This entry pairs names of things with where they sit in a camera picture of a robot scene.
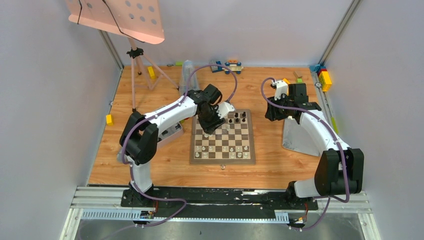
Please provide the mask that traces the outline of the wooden chess board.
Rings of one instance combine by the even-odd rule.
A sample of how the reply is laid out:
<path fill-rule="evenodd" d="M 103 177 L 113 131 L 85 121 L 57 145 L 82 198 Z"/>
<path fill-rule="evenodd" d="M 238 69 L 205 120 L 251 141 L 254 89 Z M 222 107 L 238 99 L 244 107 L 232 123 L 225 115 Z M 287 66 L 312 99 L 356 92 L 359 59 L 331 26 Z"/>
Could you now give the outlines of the wooden chess board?
<path fill-rule="evenodd" d="M 190 164 L 254 165 L 256 153 L 250 109 L 237 109 L 213 134 L 203 131 L 198 117 L 192 122 Z"/>

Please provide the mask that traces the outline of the grey toy microphone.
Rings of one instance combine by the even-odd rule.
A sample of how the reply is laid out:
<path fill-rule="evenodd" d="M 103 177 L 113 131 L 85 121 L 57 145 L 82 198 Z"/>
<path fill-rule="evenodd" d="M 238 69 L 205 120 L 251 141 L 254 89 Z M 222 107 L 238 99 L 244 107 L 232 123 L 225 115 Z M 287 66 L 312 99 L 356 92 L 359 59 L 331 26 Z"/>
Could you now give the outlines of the grey toy microphone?
<path fill-rule="evenodd" d="M 122 157 L 122 151 L 120 150 L 117 154 L 116 154 L 116 160 L 117 160 L 117 162 L 119 162 L 119 163 L 121 163 L 121 164 L 123 164 L 124 163 L 124 161 L 125 160 L 123 160 L 123 157 Z"/>

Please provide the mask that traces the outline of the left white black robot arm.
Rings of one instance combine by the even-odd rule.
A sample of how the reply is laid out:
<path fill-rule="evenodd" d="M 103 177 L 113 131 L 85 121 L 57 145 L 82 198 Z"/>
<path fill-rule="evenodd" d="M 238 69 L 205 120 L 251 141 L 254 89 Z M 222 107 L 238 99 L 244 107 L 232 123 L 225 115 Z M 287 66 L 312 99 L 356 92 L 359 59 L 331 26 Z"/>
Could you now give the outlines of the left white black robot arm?
<path fill-rule="evenodd" d="M 123 164 L 129 165 L 129 185 L 140 206 L 146 207 L 158 200 L 150 190 L 153 187 L 150 161 L 157 153 L 159 135 L 191 117 L 197 117 L 206 134 L 214 133 L 226 122 L 226 116 L 235 111 L 229 100 L 217 103 L 221 97 L 219 89 L 209 84 L 204 90 L 186 90 L 178 100 L 153 112 L 134 111 L 129 116 L 119 140 L 120 158 Z"/>

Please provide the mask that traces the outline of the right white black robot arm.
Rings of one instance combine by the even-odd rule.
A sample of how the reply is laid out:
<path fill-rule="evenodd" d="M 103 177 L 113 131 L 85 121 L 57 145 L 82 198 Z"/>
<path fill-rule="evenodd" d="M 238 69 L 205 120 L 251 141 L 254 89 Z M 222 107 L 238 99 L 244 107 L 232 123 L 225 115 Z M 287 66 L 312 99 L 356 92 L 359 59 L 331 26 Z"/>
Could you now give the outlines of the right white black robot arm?
<path fill-rule="evenodd" d="M 362 191 L 364 153 L 345 143 L 329 125 L 318 103 L 309 100 L 304 83 L 288 84 L 283 80 L 272 80 L 275 94 L 266 97 L 265 118 L 270 121 L 294 120 L 311 136 L 320 152 L 320 160 L 312 178 L 290 183 L 285 195 L 286 204 L 298 209 L 306 198 L 332 197 Z"/>

